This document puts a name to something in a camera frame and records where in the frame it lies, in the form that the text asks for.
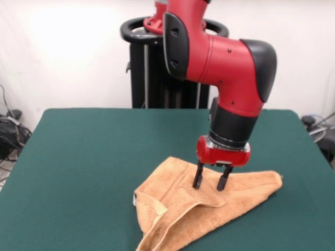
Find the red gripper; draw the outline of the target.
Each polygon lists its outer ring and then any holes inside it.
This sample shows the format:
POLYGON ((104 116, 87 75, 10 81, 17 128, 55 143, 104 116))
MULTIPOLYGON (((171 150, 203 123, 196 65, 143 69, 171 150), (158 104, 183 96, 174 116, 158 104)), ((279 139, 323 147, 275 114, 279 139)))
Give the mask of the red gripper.
POLYGON ((213 143, 209 136, 199 137, 196 145, 198 157, 197 172, 193 181, 193 188, 199 189, 203 178, 204 164, 225 165, 225 170, 220 176, 217 190, 223 191, 233 167, 244 166, 250 159, 251 148, 247 143, 243 149, 233 150, 213 143))

